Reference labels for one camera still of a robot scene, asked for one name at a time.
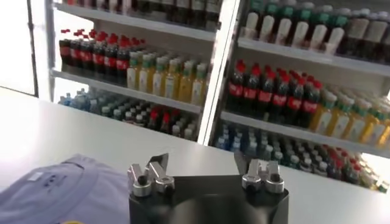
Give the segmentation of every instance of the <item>bottle label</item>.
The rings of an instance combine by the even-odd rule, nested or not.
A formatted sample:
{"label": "bottle label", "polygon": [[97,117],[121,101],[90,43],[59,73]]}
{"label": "bottle label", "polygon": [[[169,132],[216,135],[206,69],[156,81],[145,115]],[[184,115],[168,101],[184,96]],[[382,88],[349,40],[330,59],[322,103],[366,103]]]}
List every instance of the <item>bottle label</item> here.
{"label": "bottle label", "polygon": [[127,87],[130,89],[135,89],[135,69],[127,69]]}
{"label": "bottle label", "polygon": [[244,88],[244,98],[254,99],[257,95],[257,89]]}
{"label": "bottle label", "polygon": [[229,83],[229,93],[233,96],[242,96],[243,95],[243,86],[234,85]]}
{"label": "bottle label", "polygon": [[302,101],[300,99],[295,99],[293,97],[289,97],[287,101],[287,106],[293,110],[299,110]]}
{"label": "bottle label", "polygon": [[286,96],[279,96],[279,95],[274,95],[274,98],[272,99],[272,103],[274,105],[278,106],[284,106],[286,103],[287,97]]}
{"label": "bottle label", "polygon": [[161,74],[155,73],[153,75],[153,94],[160,95],[161,91]]}
{"label": "bottle label", "polygon": [[202,99],[200,98],[201,91],[202,91],[202,84],[200,82],[194,82],[193,92],[191,95],[191,103],[192,104],[200,105],[202,103],[201,102]]}
{"label": "bottle label", "polygon": [[331,134],[332,137],[341,138],[342,133],[347,127],[348,121],[349,121],[348,116],[340,116],[337,119],[335,129],[333,129],[333,133]]}
{"label": "bottle label", "polygon": [[359,141],[360,133],[363,131],[365,125],[366,123],[362,120],[355,120],[346,138],[354,142]]}
{"label": "bottle label", "polygon": [[298,23],[294,38],[292,39],[292,46],[302,47],[308,29],[309,24],[306,22],[301,21]]}
{"label": "bottle label", "polygon": [[93,63],[96,65],[103,65],[104,64],[104,56],[99,54],[93,54]]}
{"label": "bottle label", "polygon": [[263,25],[261,26],[260,30],[260,41],[268,42],[269,41],[269,36],[272,31],[272,27],[274,26],[275,19],[274,17],[268,15],[264,17],[263,20]]}
{"label": "bottle label", "polygon": [[376,145],[378,143],[379,138],[383,134],[385,130],[385,126],[382,124],[375,124],[374,128],[372,129],[372,133],[368,138],[368,144],[369,145]]}
{"label": "bottle label", "polygon": [[116,67],[116,58],[104,57],[104,65],[108,67]]}
{"label": "bottle label", "polygon": [[331,113],[324,112],[321,115],[321,117],[320,117],[320,119],[318,121],[318,125],[317,125],[317,128],[316,128],[316,133],[324,135],[331,118],[332,118],[332,114]]}
{"label": "bottle label", "polygon": [[142,92],[147,91],[147,72],[141,71],[140,72],[140,84],[138,85],[138,89]]}
{"label": "bottle label", "polygon": [[261,102],[270,102],[271,97],[272,97],[272,93],[260,91],[258,94],[258,100]]}
{"label": "bottle label", "polygon": [[276,35],[275,44],[284,45],[291,27],[290,19],[282,19],[279,24],[278,34]]}
{"label": "bottle label", "polygon": [[316,25],[313,36],[311,37],[310,49],[320,49],[326,33],[327,27],[325,25]]}
{"label": "bottle label", "polygon": [[172,77],[167,77],[165,80],[165,94],[166,98],[173,99],[174,91],[174,79]]}
{"label": "bottle label", "polygon": [[129,67],[129,61],[127,60],[117,60],[116,61],[116,68],[118,70],[125,70]]}

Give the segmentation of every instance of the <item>yellow drink bottle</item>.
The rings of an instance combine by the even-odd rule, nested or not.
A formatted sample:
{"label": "yellow drink bottle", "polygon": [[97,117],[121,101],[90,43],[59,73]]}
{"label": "yellow drink bottle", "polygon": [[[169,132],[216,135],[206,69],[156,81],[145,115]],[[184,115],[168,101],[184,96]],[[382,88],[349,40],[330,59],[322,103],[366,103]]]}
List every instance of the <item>yellow drink bottle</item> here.
{"label": "yellow drink bottle", "polygon": [[321,108],[319,112],[319,117],[317,122],[313,125],[314,132],[319,133],[321,135],[326,134],[328,124],[332,118],[332,109],[335,106],[335,102],[337,97],[331,93],[327,92],[324,99],[324,106]]}
{"label": "yellow drink bottle", "polygon": [[130,89],[138,89],[138,53],[130,53],[130,66],[127,69],[127,87]]}
{"label": "yellow drink bottle", "polygon": [[327,128],[327,136],[341,138],[349,122],[349,111],[355,101],[346,95],[341,95],[339,103],[332,111],[332,117]]}
{"label": "yellow drink bottle", "polygon": [[353,108],[353,113],[350,115],[348,125],[342,134],[342,138],[353,142],[359,141],[359,137],[366,125],[366,116],[369,108],[371,108],[370,102],[362,98],[357,100]]}
{"label": "yellow drink bottle", "polygon": [[196,79],[193,82],[193,92],[191,93],[191,104],[201,106],[205,97],[206,87],[206,64],[196,66]]}

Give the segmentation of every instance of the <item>display shelf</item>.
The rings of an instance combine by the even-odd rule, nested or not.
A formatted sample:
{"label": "display shelf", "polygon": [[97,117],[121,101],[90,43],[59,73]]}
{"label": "display shelf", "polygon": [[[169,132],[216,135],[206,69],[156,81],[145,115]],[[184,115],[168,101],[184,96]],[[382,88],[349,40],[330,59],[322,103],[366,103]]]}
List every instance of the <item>display shelf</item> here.
{"label": "display shelf", "polygon": [[88,8],[78,7],[78,6],[68,5],[68,4],[56,3],[55,7],[60,11],[70,13],[76,16],[100,19],[100,20],[123,24],[127,26],[140,27],[144,29],[155,30],[164,33],[171,33],[174,35],[180,35],[183,37],[195,38],[198,40],[214,41],[214,37],[215,37],[215,33],[213,32],[193,29],[190,27],[184,27],[180,25],[169,24],[169,23],[164,23],[159,21],[153,21],[149,19],[142,19],[137,17],[120,15],[120,14],[88,9]]}
{"label": "display shelf", "polygon": [[322,65],[334,66],[337,68],[350,69],[353,71],[367,72],[371,74],[390,77],[390,66],[371,63],[369,61],[355,60],[351,58],[338,57],[323,53],[265,43],[257,40],[240,38],[238,46],[259,52],[267,52],[275,55],[282,55],[288,58],[301,59]]}
{"label": "display shelf", "polygon": [[96,80],[93,78],[89,78],[89,77],[82,77],[80,75],[74,75],[74,74],[70,74],[68,72],[62,72],[62,71],[58,71],[55,69],[52,69],[51,75],[53,77],[58,77],[61,79],[67,79],[67,80],[83,83],[83,84],[86,84],[86,85],[89,85],[89,86],[92,86],[95,88],[103,89],[103,90],[110,91],[113,93],[122,94],[125,96],[130,96],[130,97],[141,99],[141,100],[146,100],[146,101],[149,101],[152,103],[165,105],[167,107],[172,107],[172,108],[180,109],[183,111],[188,111],[188,112],[192,112],[192,113],[196,113],[196,114],[199,114],[201,111],[201,107],[197,106],[197,105],[193,105],[193,104],[185,103],[185,102],[180,102],[180,101],[156,96],[156,95],[149,94],[149,93],[144,93],[144,92],[137,91],[134,89],[126,88],[124,86],[119,86],[119,85],[114,85],[114,84],[102,82],[102,81],[99,81],[99,80]]}
{"label": "display shelf", "polygon": [[234,122],[237,124],[242,124],[245,126],[259,128],[266,131],[280,133],[285,136],[316,142],[318,144],[327,144],[330,146],[340,147],[342,149],[350,150],[353,152],[368,153],[372,155],[382,156],[385,158],[390,158],[389,150],[377,149],[369,145],[364,145],[360,143],[355,143],[355,142],[350,142],[342,139],[319,135],[317,133],[303,130],[298,127],[288,127],[284,125],[273,124],[270,122],[261,121],[250,117],[229,113],[226,111],[223,111],[221,113],[221,119],[225,121]]}

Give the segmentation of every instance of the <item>juice bottle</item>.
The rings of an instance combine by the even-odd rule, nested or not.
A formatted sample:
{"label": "juice bottle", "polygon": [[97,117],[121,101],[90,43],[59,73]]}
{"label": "juice bottle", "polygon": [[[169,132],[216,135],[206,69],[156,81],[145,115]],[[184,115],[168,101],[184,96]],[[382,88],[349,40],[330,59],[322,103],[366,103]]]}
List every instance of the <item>juice bottle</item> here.
{"label": "juice bottle", "polygon": [[340,102],[332,112],[332,119],[327,128],[327,135],[341,138],[349,122],[349,111],[355,101],[346,95],[340,97]]}
{"label": "juice bottle", "polygon": [[190,102],[192,92],[192,64],[188,61],[184,64],[183,76],[180,79],[179,95],[178,99],[182,102]]}
{"label": "juice bottle", "polygon": [[201,105],[205,97],[206,64],[201,63],[196,66],[196,79],[193,82],[193,92],[191,94],[191,104]]}
{"label": "juice bottle", "polygon": [[319,134],[324,135],[326,133],[328,124],[332,118],[332,109],[335,105],[337,97],[331,93],[327,92],[324,99],[324,105],[319,109],[318,117],[313,124],[313,131]]}
{"label": "juice bottle", "polygon": [[360,134],[366,125],[366,116],[370,107],[370,102],[364,99],[357,100],[342,138],[353,142],[359,141]]}

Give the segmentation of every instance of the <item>bottle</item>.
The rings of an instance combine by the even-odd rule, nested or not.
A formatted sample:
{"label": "bottle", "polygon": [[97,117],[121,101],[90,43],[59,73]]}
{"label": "bottle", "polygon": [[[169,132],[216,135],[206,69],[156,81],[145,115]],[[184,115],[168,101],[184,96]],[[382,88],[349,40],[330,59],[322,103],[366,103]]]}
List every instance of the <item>bottle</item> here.
{"label": "bottle", "polygon": [[331,5],[322,6],[321,12],[318,13],[313,33],[307,40],[310,40],[309,49],[318,51],[322,47],[325,35],[328,31],[327,24],[329,23],[330,13],[333,7]]}
{"label": "bottle", "polygon": [[272,39],[272,28],[275,23],[275,16],[278,10],[279,0],[270,0],[264,10],[264,17],[261,23],[259,41],[270,42]]}
{"label": "bottle", "polygon": [[273,122],[281,122],[282,119],[280,114],[285,107],[287,101],[287,93],[288,93],[288,81],[289,77],[284,75],[282,77],[282,82],[279,84],[276,92],[272,96],[272,103],[269,109],[269,119]]}
{"label": "bottle", "polygon": [[138,70],[138,54],[130,53],[130,67],[127,69],[127,87],[130,89],[138,89],[139,74]]}
{"label": "bottle", "polygon": [[311,11],[313,8],[314,4],[312,2],[304,2],[302,4],[297,20],[293,22],[290,29],[289,43],[291,43],[292,47],[301,48],[304,46],[306,33],[309,29]]}
{"label": "bottle", "polygon": [[267,79],[260,86],[257,103],[257,116],[264,119],[264,115],[268,112],[268,106],[272,99],[272,90],[274,89],[275,73],[268,72]]}
{"label": "bottle", "polygon": [[281,9],[281,17],[275,23],[275,26],[278,26],[275,44],[285,45],[287,42],[287,37],[290,32],[292,17],[294,12],[294,6],[296,5],[296,0],[287,0],[284,7]]}
{"label": "bottle", "polygon": [[346,95],[339,97],[336,108],[332,111],[332,117],[327,127],[327,136],[341,138],[349,122],[349,111],[355,101]]}
{"label": "bottle", "polygon": [[202,105],[205,97],[206,89],[206,64],[199,64],[196,66],[196,79],[193,82],[191,93],[191,104]]}
{"label": "bottle", "polygon": [[169,61],[169,73],[165,77],[165,92],[164,97],[169,99],[176,99],[177,94],[175,90],[179,84],[179,77],[177,75],[178,64],[177,60],[172,59]]}
{"label": "bottle", "polygon": [[299,78],[298,85],[295,88],[290,89],[284,110],[286,124],[292,125],[296,123],[297,115],[302,104],[304,84],[305,80]]}
{"label": "bottle", "polygon": [[184,63],[183,76],[180,79],[178,100],[186,103],[189,103],[191,100],[191,93],[193,87],[193,83],[191,79],[191,70],[192,70],[191,63],[189,62]]}
{"label": "bottle", "polygon": [[311,88],[304,96],[302,109],[300,112],[299,122],[303,128],[308,128],[310,122],[316,112],[318,102],[320,100],[320,89],[322,84],[318,81],[314,81],[314,88]]}
{"label": "bottle", "polygon": [[257,95],[258,95],[258,87],[260,84],[260,76],[261,70],[259,65],[256,63],[252,67],[252,72],[249,79],[244,84],[244,97],[242,99],[243,103],[243,111],[246,114],[255,115],[256,113],[256,105],[257,105]]}
{"label": "bottle", "polygon": [[359,16],[351,19],[347,35],[344,36],[342,43],[339,45],[338,52],[344,55],[356,54],[357,47],[363,39],[364,33],[369,25],[369,9],[360,10]]}

